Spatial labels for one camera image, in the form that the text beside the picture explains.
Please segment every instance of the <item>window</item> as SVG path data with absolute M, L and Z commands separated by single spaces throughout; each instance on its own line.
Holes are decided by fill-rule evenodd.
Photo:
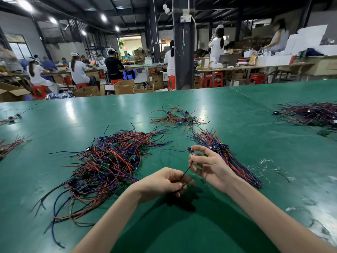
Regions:
M 28 59 L 32 56 L 23 35 L 5 33 L 5 36 L 17 59 Z
M 160 40 L 160 51 L 164 50 L 164 47 L 170 46 L 171 39 Z

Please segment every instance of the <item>right hand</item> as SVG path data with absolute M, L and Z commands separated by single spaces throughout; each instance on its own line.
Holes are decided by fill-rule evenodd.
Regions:
M 237 177 L 234 171 L 228 167 L 220 155 L 207 147 L 195 145 L 192 146 L 191 149 L 205 153 L 207 156 L 203 156 L 199 153 L 190 155 L 188 164 L 191 165 L 191 163 L 193 163 L 190 170 L 205 179 L 213 187 L 226 193 L 227 185 Z

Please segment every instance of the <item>black shirt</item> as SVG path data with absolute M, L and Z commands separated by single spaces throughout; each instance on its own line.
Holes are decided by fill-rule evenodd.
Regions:
M 109 74 L 117 74 L 119 72 L 118 65 L 124 69 L 123 64 L 118 58 L 108 57 L 105 60 L 105 65 L 107 66 L 107 71 Z

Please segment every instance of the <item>laptop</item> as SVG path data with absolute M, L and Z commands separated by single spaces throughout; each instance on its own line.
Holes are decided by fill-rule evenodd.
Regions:
M 239 54 L 224 54 L 220 55 L 219 62 L 227 66 L 235 66 L 238 63 Z

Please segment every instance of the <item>hand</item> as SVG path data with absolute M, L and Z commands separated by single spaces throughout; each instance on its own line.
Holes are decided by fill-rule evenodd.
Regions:
M 154 200 L 159 196 L 173 192 L 175 192 L 177 197 L 180 197 L 183 191 L 187 189 L 187 186 L 185 185 L 183 187 L 183 185 L 185 183 L 194 183 L 194 181 L 187 175 L 184 175 L 181 179 L 183 174 L 184 173 L 180 170 L 165 167 L 152 175 L 139 180 L 128 189 L 140 193 L 140 202 Z
M 234 171 L 227 166 L 220 155 L 207 147 L 196 145 L 192 146 L 191 149 L 205 153 L 207 156 L 202 156 L 201 154 L 190 155 L 188 164 L 191 165 L 193 162 L 190 170 L 205 179 L 213 187 L 225 193 L 227 185 L 236 177 Z

